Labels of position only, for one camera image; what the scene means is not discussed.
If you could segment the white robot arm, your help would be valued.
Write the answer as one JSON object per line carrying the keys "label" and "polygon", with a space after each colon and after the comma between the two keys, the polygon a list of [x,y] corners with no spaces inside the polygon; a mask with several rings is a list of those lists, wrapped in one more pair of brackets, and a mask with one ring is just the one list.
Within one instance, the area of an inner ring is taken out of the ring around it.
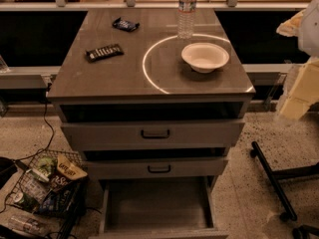
{"label": "white robot arm", "polygon": [[301,66],[292,66],[279,98],[277,116],[299,120],[319,102],[319,0],[281,23],[276,32],[285,37],[296,37],[298,49],[310,56]]}

